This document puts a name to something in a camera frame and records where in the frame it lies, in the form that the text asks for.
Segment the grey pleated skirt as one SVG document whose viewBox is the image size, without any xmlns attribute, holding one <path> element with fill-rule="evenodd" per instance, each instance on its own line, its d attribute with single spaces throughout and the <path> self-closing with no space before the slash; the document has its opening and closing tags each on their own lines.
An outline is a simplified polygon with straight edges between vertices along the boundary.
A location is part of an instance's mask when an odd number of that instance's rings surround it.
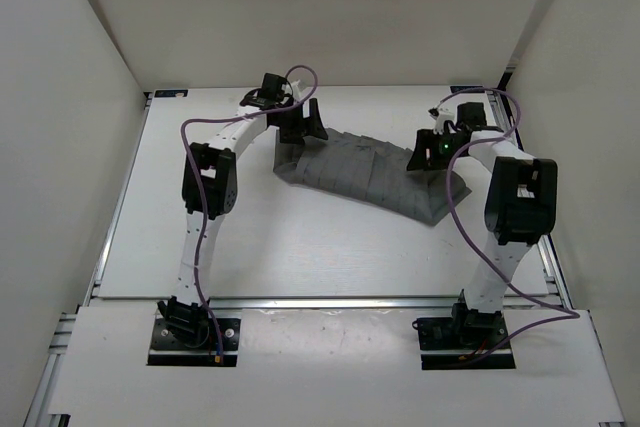
<svg viewBox="0 0 640 427">
<path fill-rule="evenodd" d="M 276 137 L 273 173 L 290 185 L 364 202 L 428 226 L 449 213 L 471 189 L 456 173 L 446 192 L 445 171 L 408 171 L 412 151 L 376 138 L 327 131 L 326 140 L 306 137 L 287 144 Z"/>
</svg>

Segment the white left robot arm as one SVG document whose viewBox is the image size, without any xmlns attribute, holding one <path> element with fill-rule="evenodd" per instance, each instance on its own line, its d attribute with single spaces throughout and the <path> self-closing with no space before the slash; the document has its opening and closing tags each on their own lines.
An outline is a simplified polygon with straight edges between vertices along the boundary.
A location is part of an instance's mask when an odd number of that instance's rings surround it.
<svg viewBox="0 0 640 427">
<path fill-rule="evenodd" d="M 237 163 L 269 128 L 289 144 L 327 133 L 315 97 L 318 77 L 305 87 L 287 74 L 267 73 L 262 85 L 247 92 L 236 114 L 226 119 L 191 118 L 180 126 L 186 161 L 181 195 L 186 235 L 178 280 L 171 298 L 187 307 L 206 309 L 216 239 L 238 197 Z"/>
</svg>

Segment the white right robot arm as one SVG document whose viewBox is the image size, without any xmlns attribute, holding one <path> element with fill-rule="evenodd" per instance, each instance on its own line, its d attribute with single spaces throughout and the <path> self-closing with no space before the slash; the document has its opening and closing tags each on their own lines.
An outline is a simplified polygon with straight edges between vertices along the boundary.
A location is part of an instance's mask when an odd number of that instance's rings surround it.
<svg viewBox="0 0 640 427">
<path fill-rule="evenodd" d="M 487 242 L 476 250 L 480 264 L 461 293 L 467 312 L 449 322 L 452 340 L 470 347 L 486 331 L 480 315 L 493 316 L 502 310 L 520 262 L 555 225 L 558 166 L 524 152 L 507 134 L 490 126 L 479 102 L 460 104 L 456 113 L 438 106 L 430 115 L 435 126 L 417 131 L 409 171 L 442 171 L 450 208 L 456 160 L 471 157 L 491 174 L 484 206 Z"/>
</svg>

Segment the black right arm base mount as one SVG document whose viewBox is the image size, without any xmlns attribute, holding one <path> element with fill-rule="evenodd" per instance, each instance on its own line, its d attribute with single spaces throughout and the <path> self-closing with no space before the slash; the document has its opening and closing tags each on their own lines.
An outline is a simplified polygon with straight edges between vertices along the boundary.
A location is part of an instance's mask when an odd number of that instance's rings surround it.
<svg viewBox="0 0 640 427">
<path fill-rule="evenodd" d="M 480 313 L 458 300 L 449 316 L 419 317 L 412 328 L 418 334 L 423 371 L 516 368 L 501 311 Z"/>
</svg>

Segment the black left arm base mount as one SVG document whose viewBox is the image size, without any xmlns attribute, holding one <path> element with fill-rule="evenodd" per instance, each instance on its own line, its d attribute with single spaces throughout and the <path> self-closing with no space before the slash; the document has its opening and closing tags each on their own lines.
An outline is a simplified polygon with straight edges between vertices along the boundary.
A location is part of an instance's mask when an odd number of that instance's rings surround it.
<svg viewBox="0 0 640 427">
<path fill-rule="evenodd" d="M 214 322 L 205 307 L 171 297 L 157 303 L 147 364 L 236 367 L 240 338 L 240 318 L 223 316 Z"/>
</svg>

